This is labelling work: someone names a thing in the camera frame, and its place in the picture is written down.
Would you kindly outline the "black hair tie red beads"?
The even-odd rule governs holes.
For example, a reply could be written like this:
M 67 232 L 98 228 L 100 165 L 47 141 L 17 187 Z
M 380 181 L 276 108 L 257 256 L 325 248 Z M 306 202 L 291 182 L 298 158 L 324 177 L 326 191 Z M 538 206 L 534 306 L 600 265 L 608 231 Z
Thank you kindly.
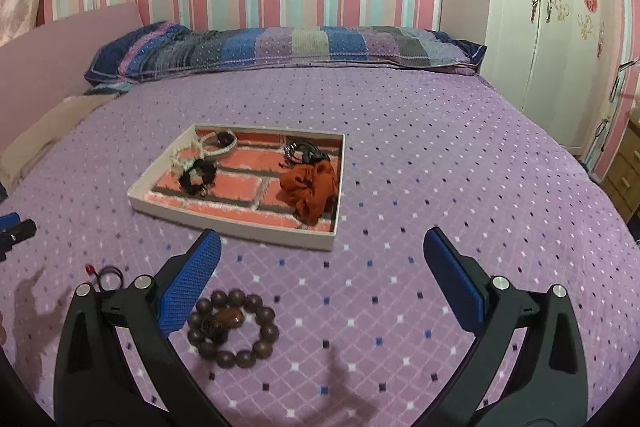
M 88 277 L 92 277 L 99 291 L 119 291 L 124 286 L 124 274 L 114 265 L 104 265 L 96 269 L 94 265 L 85 265 Z

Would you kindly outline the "pink padded headboard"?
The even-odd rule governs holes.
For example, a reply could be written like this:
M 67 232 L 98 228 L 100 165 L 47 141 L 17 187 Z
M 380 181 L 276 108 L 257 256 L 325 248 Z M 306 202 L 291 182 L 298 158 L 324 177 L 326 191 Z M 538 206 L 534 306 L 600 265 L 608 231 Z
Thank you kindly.
M 64 98 L 88 90 L 85 72 L 98 49 L 141 27 L 136 4 L 116 4 L 44 24 L 2 46 L 1 147 Z

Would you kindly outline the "purple diamond pattern bedspread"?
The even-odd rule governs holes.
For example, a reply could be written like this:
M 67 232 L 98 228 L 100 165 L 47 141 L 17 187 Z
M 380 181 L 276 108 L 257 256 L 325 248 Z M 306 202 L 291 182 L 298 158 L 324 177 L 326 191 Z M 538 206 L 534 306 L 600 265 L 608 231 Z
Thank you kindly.
M 423 259 L 431 227 L 518 288 L 567 288 L 591 410 L 636 357 L 634 239 L 582 166 L 484 81 L 385 68 L 228 72 L 144 84 L 99 108 L 3 203 L 37 232 L 1 265 L 1 341 L 45 409 L 86 265 L 115 265 L 132 279 L 193 243 L 193 231 L 132 210 L 127 192 L 196 122 L 346 138 L 332 251 L 227 239 L 209 282 L 276 311 L 273 356 L 222 371 L 183 333 L 171 338 L 233 425 L 412 424 L 471 343 Z

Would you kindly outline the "black fabric scrunchie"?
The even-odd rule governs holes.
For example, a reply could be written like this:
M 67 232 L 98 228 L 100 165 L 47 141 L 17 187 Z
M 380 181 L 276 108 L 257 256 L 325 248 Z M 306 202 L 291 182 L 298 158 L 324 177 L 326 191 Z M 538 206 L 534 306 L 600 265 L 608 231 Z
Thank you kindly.
M 217 165 L 205 159 L 197 159 L 191 167 L 180 174 L 178 182 L 181 190 L 189 196 L 200 196 L 214 184 Z

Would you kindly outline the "wooden bedside drawer cabinet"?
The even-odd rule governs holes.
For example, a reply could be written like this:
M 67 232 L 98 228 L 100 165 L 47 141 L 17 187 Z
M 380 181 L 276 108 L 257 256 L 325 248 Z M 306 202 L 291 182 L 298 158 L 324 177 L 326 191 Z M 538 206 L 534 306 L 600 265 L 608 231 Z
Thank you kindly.
M 622 143 L 601 183 L 603 192 L 620 217 L 629 223 L 639 212 L 640 204 L 640 134 L 639 109 L 628 114 Z

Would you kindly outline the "white headband with dark pompom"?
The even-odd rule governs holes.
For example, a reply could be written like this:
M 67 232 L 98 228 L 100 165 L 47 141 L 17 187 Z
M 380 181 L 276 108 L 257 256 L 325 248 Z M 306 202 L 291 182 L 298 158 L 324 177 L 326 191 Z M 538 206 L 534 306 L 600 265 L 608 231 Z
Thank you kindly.
M 238 138 L 230 130 L 212 131 L 200 139 L 204 159 L 217 159 L 230 155 L 238 146 Z

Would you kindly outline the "striped patchwork long pillow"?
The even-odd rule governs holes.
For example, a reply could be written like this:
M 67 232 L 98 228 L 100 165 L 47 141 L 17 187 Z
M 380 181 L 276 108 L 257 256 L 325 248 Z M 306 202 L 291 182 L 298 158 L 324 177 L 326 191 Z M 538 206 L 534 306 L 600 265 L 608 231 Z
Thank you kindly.
M 85 72 L 93 87 L 229 70 L 388 65 L 475 74 L 487 46 L 446 32 L 395 26 L 196 31 L 154 23 L 102 46 Z

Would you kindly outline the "white shallow tray box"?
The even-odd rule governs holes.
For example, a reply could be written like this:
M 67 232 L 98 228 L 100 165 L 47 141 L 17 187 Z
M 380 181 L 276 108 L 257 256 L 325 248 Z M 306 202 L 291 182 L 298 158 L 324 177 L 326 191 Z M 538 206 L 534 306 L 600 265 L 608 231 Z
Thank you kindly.
M 222 130 L 233 132 L 238 146 L 226 157 L 205 159 L 217 165 L 214 184 L 203 195 L 186 195 L 178 182 L 180 174 L 197 159 L 204 159 L 201 137 Z M 343 133 L 191 124 L 130 186 L 130 205 L 176 225 L 214 229 L 236 239 L 330 251 L 337 236 L 341 199 L 310 227 L 299 220 L 281 191 L 282 174 L 291 168 L 293 159 L 303 159 L 302 142 L 318 147 L 335 173 L 342 173 Z

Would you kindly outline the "orange fabric scrunchie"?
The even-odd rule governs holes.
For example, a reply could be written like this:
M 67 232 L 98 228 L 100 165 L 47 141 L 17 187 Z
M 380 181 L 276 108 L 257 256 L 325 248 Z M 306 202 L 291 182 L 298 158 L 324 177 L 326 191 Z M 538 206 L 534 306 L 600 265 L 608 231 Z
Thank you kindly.
M 338 196 L 337 175 L 328 160 L 291 168 L 281 176 L 280 187 L 285 202 L 310 227 L 333 208 Z

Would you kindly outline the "white decorated wardrobe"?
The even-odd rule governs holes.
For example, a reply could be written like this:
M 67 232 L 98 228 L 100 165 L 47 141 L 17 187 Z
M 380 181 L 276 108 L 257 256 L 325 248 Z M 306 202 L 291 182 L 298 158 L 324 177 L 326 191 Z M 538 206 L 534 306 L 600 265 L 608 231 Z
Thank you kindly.
M 604 90 L 610 1 L 489 0 L 483 76 L 573 155 Z

